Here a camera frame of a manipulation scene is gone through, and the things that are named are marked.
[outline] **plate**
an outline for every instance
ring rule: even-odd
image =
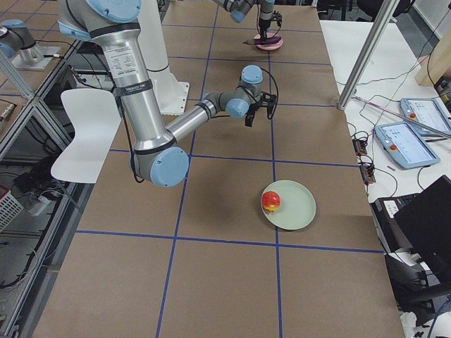
[[[268,33],[268,37],[273,37],[275,33]],[[254,39],[260,39],[260,34],[257,34]],[[277,44],[267,44],[267,45],[261,45],[257,44],[256,47],[258,49],[261,49],[262,51],[275,51],[276,49],[279,49],[280,46],[283,44],[283,39],[281,39]]]
[[[302,184],[281,180],[271,183],[265,192],[273,191],[280,196],[280,208],[264,215],[276,227],[285,230],[298,230],[306,227],[315,217],[316,203],[311,192]]]

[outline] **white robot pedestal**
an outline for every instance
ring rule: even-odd
[[[177,81],[171,73],[156,0],[143,0],[138,20],[141,26],[138,42],[154,84],[160,112],[164,115],[182,115],[190,83]]]

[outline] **white chair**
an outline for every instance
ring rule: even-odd
[[[51,168],[57,180],[95,183],[116,135],[121,117],[112,93],[71,89],[61,100],[75,130],[74,140]]]

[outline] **screen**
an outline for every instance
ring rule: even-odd
[[[410,108],[416,115],[418,122],[428,125],[429,127],[440,130],[441,132],[449,132],[450,128],[443,120],[442,114],[438,110],[434,101],[408,100]]]
[[[428,149],[424,147],[406,124],[389,125],[382,129],[386,137],[396,145],[397,150],[409,164],[434,159]]]
[[[395,214],[395,220],[443,283],[451,281],[451,181],[443,175]]]

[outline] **white desk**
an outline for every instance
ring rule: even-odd
[[[346,83],[359,52],[362,49],[366,36],[371,29],[371,25],[371,23],[321,21],[321,27],[326,40],[330,61],[333,66],[333,72],[338,82],[343,84]],[[381,37],[359,83],[387,77],[397,77],[402,73],[408,72],[415,64],[416,58],[414,54],[410,50],[396,24],[391,23],[387,26]],[[357,86],[357,95],[364,99],[370,99],[373,95],[380,94],[389,99],[393,97],[394,100],[400,100],[404,97],[431,98],[437,96],[437,93],[432,87],[421,87],[416,83],[414,76],[419,69],[420,67],[417,66],[411,73],[403,75],[396,80],[372,82],[368,85],[361,84]],[[404,79],[404,84],[396,92],[398,86]],[[341,92],[344,86],[338,83],[337,85],[338,90]],[[375,97],[372,101],[381,106],[385,106],[388,103],[388,100],[380,97]],[[363,105],[361,103],[351,100],[345,110],[347,120],[355,125],[357,130],[365,130],[371,134],[373,125],[359,115],[359,111],[362,107]],[[397,102],[390,102],[387,107],[401,113]],[[380,111],[369,106],[362,111],[362,115],[374,122],[378,120],[380,114]],[[400,119],[388,113],[384,113],[377,124],[393,123],[398,120]],[[350,132],[351,134],[354,133],[354,128],[351,126]],[[443,174],[451,177],[451,141],[430,143],[429,145],[440,157],[441,162],[432,165],[430,168],[424,168],[421,171],[419,181],[422,187],[429,186],[430,183],[434,182]],[[396,195],[411,194],[421,191],[420,186],[416,182],[419,168],[400,170],[390,160],[378,141],[373,145],[372,137],[369,139],[367,148],[376,167],[385,170],[396,177],[396,180],[398,181]],[[370,202],[378,197],[390,196],[395,191],[395,181],[392,177],[380,171],[376,171],[375,177],[376,184],[369,185]]]

